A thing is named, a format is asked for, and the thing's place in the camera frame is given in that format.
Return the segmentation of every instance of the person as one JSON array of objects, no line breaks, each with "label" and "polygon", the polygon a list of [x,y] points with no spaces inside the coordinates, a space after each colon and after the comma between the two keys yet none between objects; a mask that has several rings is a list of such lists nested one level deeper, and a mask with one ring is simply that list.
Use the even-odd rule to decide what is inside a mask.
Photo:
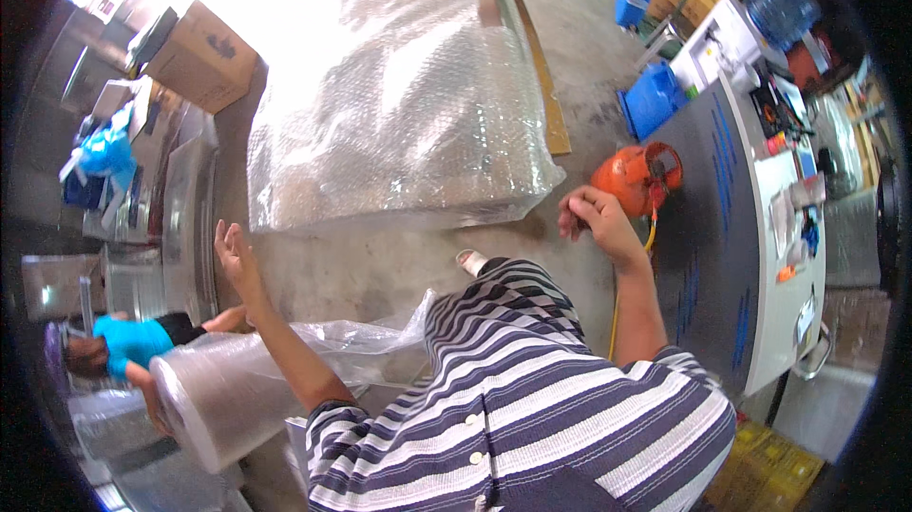
[{"label": "person", "polygon": [[559,208],[561,237],[588,228],[614,262],[616,362],[590,352],[542,267],[492,258],[433,304],[431,375],[375,417],[282,320],[241,229],[219,221],[222,267],[309,412],[311,509],[686,510],[699,498],[731,449],[732,404],[668,345],[618,200],[585,186]]},{"label": "person", "polygon": [[207,332],[231,332],[246,318],[242,306],[230,308],[211,321],[194,327],[186,313],[170,313],[134,322],[127,313],[99,316],[92,338],[70,337],[64,348],[66,369],[85,379],[112,377],[142,391],[152,424],[161,433],[171,430],[159,415],[159,394],[149,373],[149,362],[175,346],[190,343]]}]

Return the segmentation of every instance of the blue plastic container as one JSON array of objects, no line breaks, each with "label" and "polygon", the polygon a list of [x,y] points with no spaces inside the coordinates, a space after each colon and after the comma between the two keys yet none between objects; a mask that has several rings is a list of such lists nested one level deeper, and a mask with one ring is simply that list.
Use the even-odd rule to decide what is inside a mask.
[{"label": "blue plastic container", "polygon": [[649,0],[617,0],[615,3],[615,23],[623,28],[637,26],[646,15]]},{"label": "blue plastic container", "polygon": [[667,62],[651,62],[626,93],[617,91],[627,130],[643,142],[665,121],[687,104],[687,95]]},{"label": "blue plastic container", "polygon": [[745,0],[754,25],[769,47],[786,51],[820,18],[814,0]]}]

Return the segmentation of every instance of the black pants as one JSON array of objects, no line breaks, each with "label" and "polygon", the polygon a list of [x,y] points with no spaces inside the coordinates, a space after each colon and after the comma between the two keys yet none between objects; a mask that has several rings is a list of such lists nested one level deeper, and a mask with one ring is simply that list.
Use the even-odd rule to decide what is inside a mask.
[{"label": "black pants", "polygon": [[187,313],[165,314],[156,318],[155,321],[165,328],[166,334],[175,346],[183,346],[206,333],[203,326],[193,326]]}]

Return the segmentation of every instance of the striped shirt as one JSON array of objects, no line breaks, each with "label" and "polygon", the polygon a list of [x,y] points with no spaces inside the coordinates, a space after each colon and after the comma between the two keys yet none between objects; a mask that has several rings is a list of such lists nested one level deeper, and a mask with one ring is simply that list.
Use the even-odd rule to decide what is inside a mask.
[{"label": "striped shirt", "polygon": [[427,353],[431,377],[377,418],[308,417],[311,510],[687,510],[732,446],[732,405],[691,354],[596,357],[529,261],[440,298]]}]

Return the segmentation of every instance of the white table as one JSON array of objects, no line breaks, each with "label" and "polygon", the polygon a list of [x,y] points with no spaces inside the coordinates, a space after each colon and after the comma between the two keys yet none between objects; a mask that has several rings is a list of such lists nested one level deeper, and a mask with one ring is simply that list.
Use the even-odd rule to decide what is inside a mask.
[{"label": "white table", "polygon": [[[672,343],[692,351],[732,395],[775,380],[816,343],[826,281],[826,232],[817,255],[776,282],[770,200],[798,179],[791,153],[757,160],[764,138],[747,95],[722,75],[649,140],[680,154],[684,186],[659,210],[659,305]],[[798,344],[798,314],[815,289],[815,316]]]}]

